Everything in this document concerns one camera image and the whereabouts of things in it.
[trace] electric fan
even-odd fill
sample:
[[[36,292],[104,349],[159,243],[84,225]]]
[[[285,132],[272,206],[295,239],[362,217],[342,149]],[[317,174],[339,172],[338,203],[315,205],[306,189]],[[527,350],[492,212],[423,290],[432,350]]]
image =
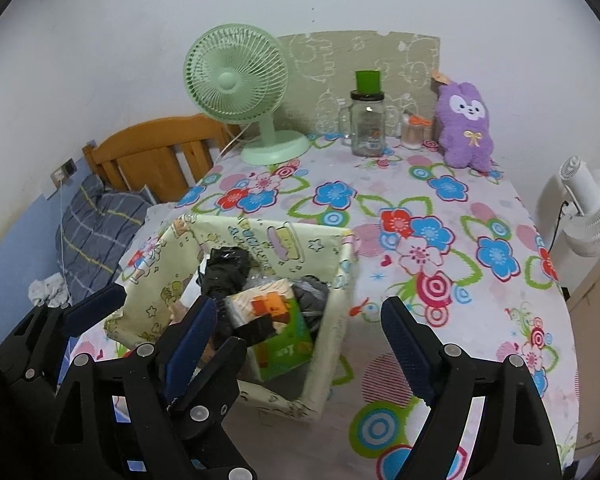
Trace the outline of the electric fan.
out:
[[[564,234],[569,247],[579,256],[600,254],[600,170],[590,172],[579,156],[560,167],[560,179],[573,198],[577,214],[567,216]]]
[[[260,123],[260,138],[242,149],[247,164],[277,164],[309,149],[300,132],[273,127],[288,67],[282,46],[264,30],[240,23],[212,28],[189,50],[184,79],[189,96],[209,117],[229,124]]]

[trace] fan base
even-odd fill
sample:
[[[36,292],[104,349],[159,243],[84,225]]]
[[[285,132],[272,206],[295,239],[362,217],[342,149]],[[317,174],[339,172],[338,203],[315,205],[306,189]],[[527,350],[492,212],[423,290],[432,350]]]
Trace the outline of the fan base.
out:
[[[253,166],[269,166],[296,158],[309,149],[309,139],[300,132],[277,130],[276,142],[265,146],[262,139],[250,142],[242,149],[242,160]]]

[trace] table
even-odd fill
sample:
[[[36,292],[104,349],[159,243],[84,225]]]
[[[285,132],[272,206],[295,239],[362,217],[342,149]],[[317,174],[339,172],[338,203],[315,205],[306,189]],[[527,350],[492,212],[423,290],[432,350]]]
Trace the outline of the table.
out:
[[[429,409],[413,396],[380,323],[398,296],[443,343],[503,360],[520,354],[554,429],[563,465],[578,422],[570,317],[548,251],[514,187],[446,167],[435,142],[420,151],[389,139],[378,159],[354,156],[340,134],[310,136],[302,157],[254,168],[230,153],[178,204],[183,212],[346,226],[358,278],[340,367],[320,421],[303,424],[236,404],[225,428],[261,479],[393,478]],[[72,352],[126,349],[97,326]],[[480,421],[474,399],[449,473],[461,479]]]

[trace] jar handle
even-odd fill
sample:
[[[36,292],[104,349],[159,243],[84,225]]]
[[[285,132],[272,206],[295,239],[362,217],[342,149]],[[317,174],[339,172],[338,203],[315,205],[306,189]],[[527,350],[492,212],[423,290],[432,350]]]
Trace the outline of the jar handle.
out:
[[[342,120],[344,118],[344,113],[347,113],[347,115],[349,116],[349,127],[346,128],[346,130],[342,127]],[[339,111],[338,111],[338,130],[341,134],[344,135],[345,139],[349,139],[349,137],[352,134],[351,131],[351,108],[350,106],[343,106]]]

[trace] purple plush toy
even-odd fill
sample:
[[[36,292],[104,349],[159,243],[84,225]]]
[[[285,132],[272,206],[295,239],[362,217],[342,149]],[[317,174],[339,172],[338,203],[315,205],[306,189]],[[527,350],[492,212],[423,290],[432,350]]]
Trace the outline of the purple plush toy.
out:
[[[443,83],[436,117],[442,124],[439,143],[445,150],[445,163],[452,168],[491,171],[493,141],[480,92],[471,83],[455,83],[442,74],[435,74],[434,79]]]

